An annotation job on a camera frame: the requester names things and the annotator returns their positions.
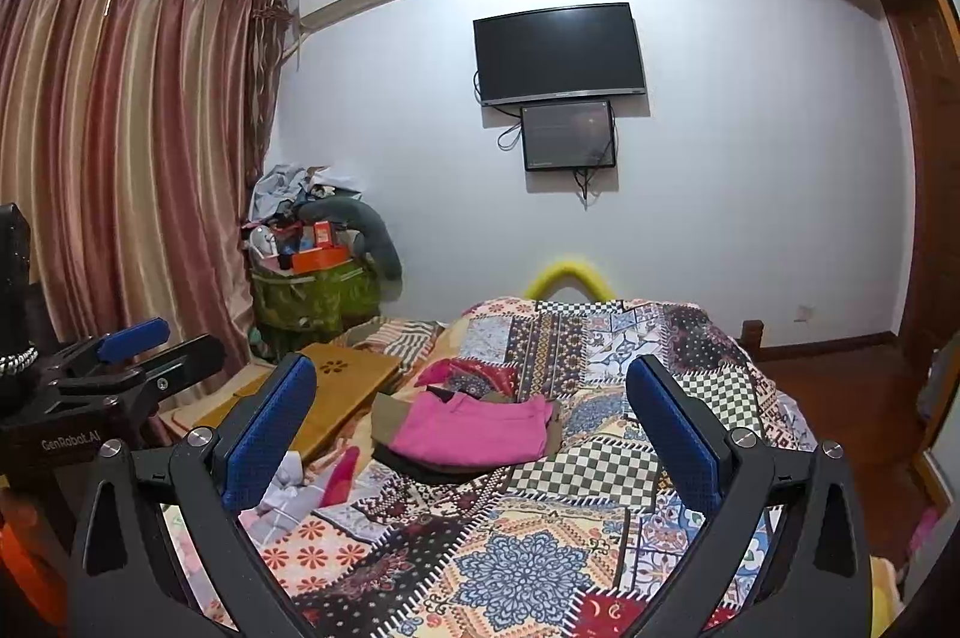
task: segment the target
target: blanket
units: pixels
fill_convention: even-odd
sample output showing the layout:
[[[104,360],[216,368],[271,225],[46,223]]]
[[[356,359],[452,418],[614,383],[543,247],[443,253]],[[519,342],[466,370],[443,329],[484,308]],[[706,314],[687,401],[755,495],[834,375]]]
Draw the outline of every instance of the blanket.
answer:
[[[254,538],[318,636],[592,638],[629,625],[704,523],[680,502],[626,401],[626,370],[641,354],[656,355],[728,428],[812,445],[799,411],[784,411],[773,382],[695,305],[500,298],[468,311],[435,352],[515,368],[518,401],[541,393],[562,404],[563,445],[444,485],[363,456],[346,502]],[[397,396],[424,390],[414,383]],[[451,388],[491,390],[482,376],[461,383]],[[369,434],[360,420],[338,441],[308,471],[314,488],[339,452],[368,452]],[[744,603],[778,521],[778,509],[764,512],[712,625]],[[214,598],[200,602],[229,622]]]

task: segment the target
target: blue gripper pad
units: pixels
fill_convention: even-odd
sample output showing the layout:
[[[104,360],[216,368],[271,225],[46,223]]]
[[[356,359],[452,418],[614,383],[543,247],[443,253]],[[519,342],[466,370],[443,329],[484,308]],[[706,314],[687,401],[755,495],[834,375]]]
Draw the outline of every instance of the blue gripper pad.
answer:
[[[642,359],[627,368],[627,399],[683,504],[711,517],[723,499],[717,461]]]
[[[241,511],[259,504],[316,393],[317,372],[313,363],[301,356],[227,454],[221,498],[224,508]]]
[[[97,359],[108,365],[116,365],[163,345],[169,339],[170,325],[162,318],[151,318],[107,335],[97,349]]]

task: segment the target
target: folded clothes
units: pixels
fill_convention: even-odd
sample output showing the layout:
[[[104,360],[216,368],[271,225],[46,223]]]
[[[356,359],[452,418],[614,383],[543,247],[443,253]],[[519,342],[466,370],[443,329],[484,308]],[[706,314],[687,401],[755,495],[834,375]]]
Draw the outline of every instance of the folded clothes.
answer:
[[[427,391],[437,394],[443,402],[449,402],[456,396],[456,392],[448,392],[446,389],[439,389],[438,387],[429,387]],[[481,401],[484,403],[512,403],[511,398],[500,392],[488,392],[481,398]],[[409,456],[402,456],[391,451],[390,446],[394,442],[397,430],[400,430],[406,420],[407,413],[410,413],[410,406],[410,403],[397,400],[389,394],[381,393],[373,398],[373,408],[370,414],[373,459],[383,462],[398,473],[410,476],[413,480],[428,484],[464,483],[466,480],[484,475],[494,469],[493,467],[476,468],[429,464],[429,462],[417,461]],[[555,455],[560,451],[560,445],[563,443],[563,422],[560,420],[560,412],[563,407],[560,406],[559,400],[551,401],[550,406],[552,413],[546,426],[544,456]]]
[[[500,467],[544,456],[552,406],[542,395],[525,403],[485,403],[458,393],[448,403],[419,394],[390,444],[410,459],[458,467]]]
[[[373,443],[372,456],[373,459],[385,464],[391,470],[396,470],[397,473],[409,476],[417,483],[425,483],[428,486],[438,486],[445,483],[467,483],[467,481],[477,479],[494,469],[486,467],[480,470],[476,468],[450,468],[448,470],[440,465],[428,465],[418,462],[416,459],[409,459],[407,456],[391,451],[382,443],[376,442]]]

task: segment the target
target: wooden floor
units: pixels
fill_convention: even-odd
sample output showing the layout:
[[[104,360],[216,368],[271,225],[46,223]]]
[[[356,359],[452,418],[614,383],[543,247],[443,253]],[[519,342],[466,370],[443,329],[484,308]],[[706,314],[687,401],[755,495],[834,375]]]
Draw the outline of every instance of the wooden floor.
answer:
[[[894,346],[760,363],[792,395],[817,440],[839,441],[850,458],[870,553],[896,567],[928,507],[909,470],[923,437],[915,406],[923,379]]]

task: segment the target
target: orange object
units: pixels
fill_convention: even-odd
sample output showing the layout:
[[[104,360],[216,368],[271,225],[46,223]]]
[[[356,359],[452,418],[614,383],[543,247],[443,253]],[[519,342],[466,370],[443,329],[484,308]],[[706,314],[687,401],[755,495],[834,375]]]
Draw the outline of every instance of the orange object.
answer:
[[[317,221],[313,225],[313,247],[332,248],[334,245],[333,226],[329,221]]]
[[[334,245],[330,248],[309,248],[298,254],[293,254],[294,272],[313,272],[314,270],[325,270],[336,264],[344,264],[349,261],[350,249],[345,245]]]
[[[66,628],[66,584],[56,572],[27,553],[10,526],[0,531],[0,558],[30,605],[58,630]]]

